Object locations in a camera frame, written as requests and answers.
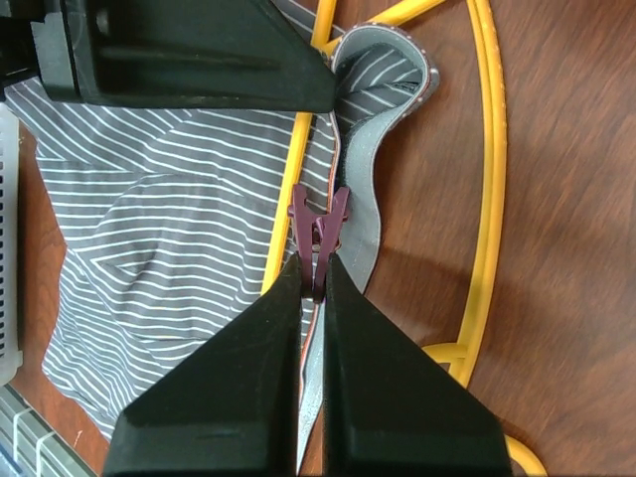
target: purple clothespin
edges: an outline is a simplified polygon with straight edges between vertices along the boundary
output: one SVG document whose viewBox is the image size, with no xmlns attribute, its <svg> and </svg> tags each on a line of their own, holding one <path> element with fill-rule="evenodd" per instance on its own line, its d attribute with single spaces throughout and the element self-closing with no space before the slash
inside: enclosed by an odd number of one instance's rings
<svg viewBox="0 0 636 477">
<path fill-rule="evenodd" d="M 339 244 L 342 224 L 347 220 L 349 188 L 341 187 L 331 202 L 331 212 L 318 215 L 307 207 L 307 189 L 296 184 L 292 191 L 289 217 L 293 219 L 293 230 L 300 255 L 302 288 L 305 296 L 312 296 L 320 303 L 325 296 L 329 255 Z M 313 270 L 314 245 L 319 245 L 316 272 Z"/>
</svg>

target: striped cloth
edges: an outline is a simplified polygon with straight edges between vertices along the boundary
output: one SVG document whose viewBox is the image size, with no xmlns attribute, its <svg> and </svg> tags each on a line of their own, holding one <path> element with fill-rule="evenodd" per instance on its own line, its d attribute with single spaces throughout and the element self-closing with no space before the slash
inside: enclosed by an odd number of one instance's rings
<svg viewBox="0 0 636 477">
<path fill-rule="evenodd" d="M 308 39 L 313 14 L 276 3 Z M 318 210 L 340 138 L 421 83 L 383 45 L 337 73 L 337 110 L 314 116 L 300 180 Z M 53 103 L 35 79 L 7 104 L 38 139 L 68 244 L 44 372 L 109 438 L 128 403 L 258 297 L 294 114 Z"/>
</svg>

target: wooden table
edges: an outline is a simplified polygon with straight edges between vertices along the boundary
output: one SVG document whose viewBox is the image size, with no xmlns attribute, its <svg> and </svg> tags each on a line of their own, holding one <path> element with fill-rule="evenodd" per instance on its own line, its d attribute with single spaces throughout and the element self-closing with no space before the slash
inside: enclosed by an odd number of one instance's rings
<svg viewBox="0 0 636 477">
<path fill-rule="evenodd" d="M 315 0 L 306 0 L 315 7 Z M 350 27 L 389 0 L 341 0 Z M 492 0 L 507 84 L 501 259 L 470 391 L 558 474 L 636 471 L 636 2 Z M 431 101 L 378 161 L 384 236 L 368 295 L 417 343 L 459 327 L 474 257 L 483 155 L 466 5 L 407 29 L 441 72 Z M 40 371 L 64 244 L 33 145 L 21 170 L 25 366 L 14 385 L 96 470 L 106 443 Z M 320 432 L 306 460 L 320 469 Z"/>
</svg>

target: purple clip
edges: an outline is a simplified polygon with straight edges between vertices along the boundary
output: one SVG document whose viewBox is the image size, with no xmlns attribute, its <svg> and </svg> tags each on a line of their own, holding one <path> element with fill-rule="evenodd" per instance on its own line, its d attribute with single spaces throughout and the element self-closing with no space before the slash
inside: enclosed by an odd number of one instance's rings
<svg viewBox="0 0 636 477">
<path fill-rule="evenodd" d="M 320 216 L 307 207 L 307 189 L 296 184 L 291 195 L 289 217 L 293 219 L 294 236 L 300 255 L 303 294 L 320 303 L 325 296 L 329 255 L 336 251 L 340 229 L 347 220 L 349 188 L 341 187 L 331 201 L 331 212 Z M 316 273 L 313 273 L 314 245 L 320 245 Z"/>
</svg>

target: gray fabric strap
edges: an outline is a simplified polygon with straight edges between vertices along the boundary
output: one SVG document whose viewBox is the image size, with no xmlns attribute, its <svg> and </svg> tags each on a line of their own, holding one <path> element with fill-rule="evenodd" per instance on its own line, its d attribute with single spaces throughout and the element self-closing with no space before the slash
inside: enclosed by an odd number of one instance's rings
<svg viewBox="0 0 636 477">
<path fill-rule="evenodd" d="M 393 27 L 368 24 L 347 33 L 335 52 L 332 69 L 349 65 L 369 49 L 389 46 L 410 60 L 420 71 L 420 82 L 411 85 L 411 98 L 367 121 L 360 122 L 344 138 L 340 171 L 342 184 L 351 189 L 349 219 L 341 232 L 338 254 L 357 287 L 364 291 L 378 258 L 381 218 L 374 188 L 374 165 L 387 133 L 416 110 L 435 91 L 439 73 L 409 36 Z M 323 400 L 324 306 L 320 307 L 303 374 L 303 396 L 298 422 L 297 468 L 300 469 L 311 429 Z"/>
</svg>

